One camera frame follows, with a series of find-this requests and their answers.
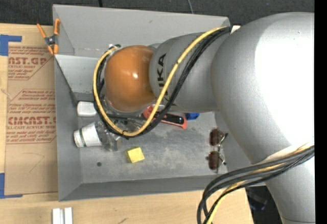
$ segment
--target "yellow cable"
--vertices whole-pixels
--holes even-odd
[[[211,35],[212,33],[216,32],[217,30],[220,30],[220,29],[223,29],[223,28],[226,28],[226,27],[220,27],[220,28],[214,28],[214,29],[211,29],[203,34],[201,34],[199,37],[197,37],[186,49],[185,51],[181,54],[181,56],[178,58],[177,60],[177,63],[173,66],[172,70],[170,71],[169,73],[169,76],[167,78],[167,81],[165,82],[161,92],[160,92],[160,95],[153,107],[153,110],[150,114],[150,116],[148,117],[148,119],[146,120],[146,122],[143,124],[143,126],[141,128],[139,128],[138,130],[136,131],[133,131],[133,132],[126,132],[120,128],[118,128],[107,116],[106,112],[104,111],[103,107],[102,107],[102,104],[101,104],[101,101],[99,99],[99,93],[98,93],[98,90],[97,90],[97,71],[99,69],[99,66],[100,66],[100,63],[102,62],[102,60],[104,58],[106,58],[109,54],[113,53],[117,48],[113,48],[111,50],[108,50],[98,61],[96,67],[95,67],[95,71],[94,71],[94,74],[93,74],[93,91],[94,91],[94,96],[95,96],[95,101],[97,102],[97,105],[99,107],[99,111],[101,113],[101,115],[103,116],[103,118],[105,119],[105,121],[115,130],[117,131],[118,133],[124,135],[124,136],[127,136],[127,137],[134,137],[138,134],[140,134],[143,130],[146,129],[146,127],[151,123],[152,119],[154,118],[155,116],[155,113],[157,112],[158,108],[159,108],[159,105],[161,104],[161,101],[162,99],[164,98],[165,96],[165,93],[167,91],[167,88],[173,78],[173,76],[175,75],[177,69],[178,69],[178,66],[179,64],[185,59],[185,57],[187,56],[187,54],[194,48],[194,46],[199,43],[201,40],[203,40],[204,38],[208,37],[209,35]]]

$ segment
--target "white cap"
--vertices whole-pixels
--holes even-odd
[[[102,146],[95,123],[74,131],[74,141],[78,148]]]
[[[79,117],[94,117],[97,114],[93,102],[80,101],[77,104],[77,115]]]

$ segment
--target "white bottle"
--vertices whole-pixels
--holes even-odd
[[[105,149],[118,150],[120,136],[111,133],[102,121],[93,122],[74,131],[74,141],[78,148],[104,146]]]

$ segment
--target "orange object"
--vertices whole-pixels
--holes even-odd
[[[106,97],[115,109],[137,111],[155,101],[149,81],[152,55],[149,47],[129,46],[107,60]]]
[[[58,54],[59,47],[55,42],[56,36],[59,35],[60,33],[60,19],[55,20],[55,25],[54,25],[54,35],[51,37],[47,37],[43,28],[41,25],[38,23],[36,24],[37,28],[39,29],[41,36],[45,39],[46,44],[48,45],[48,50],[51,53],[51,55]]]
[[[153,110],[153,106],[147,107],[143,111],[143,116],[147,119],[148,117],[150,117],[152,110]],[[175,126],[183,128],[183,129],[186,129],[188,126],[188,121],[184,116],[178,116],[178,115],[174,115],[174,114],[170,114],[170,113],[167,113],[164,116],[164,118],[161,120],[161,122],[175,125]]]

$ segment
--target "cardboard sheet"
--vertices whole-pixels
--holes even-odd
[[[57,191],[54,58],[35,25],[2,24],[0,33],[22,36],[7,61],[5,195]]]

